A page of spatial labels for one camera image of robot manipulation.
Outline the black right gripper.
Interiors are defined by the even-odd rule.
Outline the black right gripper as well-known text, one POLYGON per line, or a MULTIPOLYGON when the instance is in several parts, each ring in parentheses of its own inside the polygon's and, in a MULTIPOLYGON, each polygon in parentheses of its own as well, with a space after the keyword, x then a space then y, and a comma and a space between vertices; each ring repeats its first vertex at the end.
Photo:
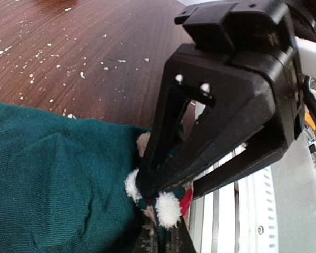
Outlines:
POLYGON ((136 178, 145 198, 194 179, 264 126, 286 142, 304 129, 303 73, 291 1, 222 1, 190 6, 176 19, 193 39, 167 60, 153 127, 136 178), (191 100, 205 105, 169 158, 191 100))

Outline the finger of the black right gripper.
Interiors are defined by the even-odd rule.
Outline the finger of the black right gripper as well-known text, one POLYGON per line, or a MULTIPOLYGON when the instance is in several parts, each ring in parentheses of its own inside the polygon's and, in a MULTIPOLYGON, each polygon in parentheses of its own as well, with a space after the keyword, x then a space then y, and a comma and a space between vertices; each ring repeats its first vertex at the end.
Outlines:
POLYGON ((251 130, 246 126, 228 127, 229 138, 242 135, 247 150, 214 171, 194 181, 193 198, 198 199, 230 183, 279 161, 286 152, 286 136, 280 126, 251 130))

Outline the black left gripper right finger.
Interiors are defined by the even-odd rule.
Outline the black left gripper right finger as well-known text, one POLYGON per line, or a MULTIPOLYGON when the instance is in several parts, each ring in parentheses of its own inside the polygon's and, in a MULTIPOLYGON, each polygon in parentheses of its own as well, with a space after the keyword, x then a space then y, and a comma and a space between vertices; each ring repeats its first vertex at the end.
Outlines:
POLYGON ((182 218, 177 227, 171 230, 170 252, 196 253, 185 220, 182 218))

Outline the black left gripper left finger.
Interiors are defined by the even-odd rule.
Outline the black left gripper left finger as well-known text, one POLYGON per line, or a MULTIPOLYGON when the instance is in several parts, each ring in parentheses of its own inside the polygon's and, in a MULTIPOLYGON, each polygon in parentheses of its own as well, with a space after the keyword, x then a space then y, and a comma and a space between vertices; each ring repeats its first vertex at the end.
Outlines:
POLYGON ((137 253, 158 253, 158 237, 156 226, 152 221, 146 221, 136 240, 137 253))

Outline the dark teal sock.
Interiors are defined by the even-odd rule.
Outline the dark teal sock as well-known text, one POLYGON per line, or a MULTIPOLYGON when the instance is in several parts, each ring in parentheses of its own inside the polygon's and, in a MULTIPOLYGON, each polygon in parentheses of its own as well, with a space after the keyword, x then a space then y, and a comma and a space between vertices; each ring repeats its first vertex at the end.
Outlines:
POLYGON ((191 184, 152 200, 135 187, 150 133, 0 103, 0 252, 133 252, 146 221, 158 252, 191 184))

